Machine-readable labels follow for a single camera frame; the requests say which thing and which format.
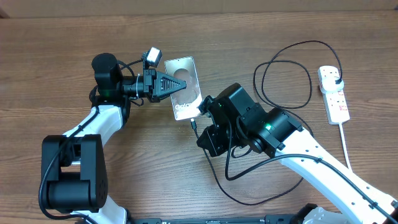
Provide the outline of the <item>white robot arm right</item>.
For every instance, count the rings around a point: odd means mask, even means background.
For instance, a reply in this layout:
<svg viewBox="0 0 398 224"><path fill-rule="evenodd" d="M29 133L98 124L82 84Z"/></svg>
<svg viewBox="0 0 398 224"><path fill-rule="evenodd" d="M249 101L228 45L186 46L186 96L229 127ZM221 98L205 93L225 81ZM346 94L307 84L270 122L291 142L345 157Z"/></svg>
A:
<svg viewBox="0 0 398 224"><path fill-rule="evenodd" d="M359 178L335 159L295 118L280 108L266 112L250 97L207 96L199 105L213 124L198 138L198 147L212 157L226 153L229 168L237 147L265 153L268 158L230 175L236 180L274 161L280 162L314 186L351 223L397 223L397 200Z"/></svg>

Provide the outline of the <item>Galaxy smartphone with reflective screen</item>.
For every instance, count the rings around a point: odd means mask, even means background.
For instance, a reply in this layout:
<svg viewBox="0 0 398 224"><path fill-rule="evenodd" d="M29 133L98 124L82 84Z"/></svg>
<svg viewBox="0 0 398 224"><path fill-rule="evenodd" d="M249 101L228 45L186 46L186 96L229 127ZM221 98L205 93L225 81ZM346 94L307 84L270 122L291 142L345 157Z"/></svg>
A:
<svg viewBox="0 0 398 224"><path fill-rule="evenodd" d="M195 118L200 114L198 106L202 102L195 62L192 56L166 60L167 75L186 82L187 86L171 94L171 102L176 121Z"/></svg>

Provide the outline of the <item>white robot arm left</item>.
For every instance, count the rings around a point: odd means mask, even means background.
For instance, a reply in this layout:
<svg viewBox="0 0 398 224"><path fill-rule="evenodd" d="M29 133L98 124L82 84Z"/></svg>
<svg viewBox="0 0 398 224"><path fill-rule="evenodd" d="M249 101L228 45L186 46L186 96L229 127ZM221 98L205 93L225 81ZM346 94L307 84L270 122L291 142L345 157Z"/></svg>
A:
<svg viewBox="0 0 398 224"><path fill-rule="evenodd" d="M129 211L108 194L103 147L125 126L131 105L147 98L158 103L183 90L185 81L158 72L162 52L153 47L142 54L142 73L124 76L130 65L113 54L97 55L91 66L96 86L89 93L89 115L62 135L42 142L38 203L53 220L79 218L82 223L133 223Z"/></svg>

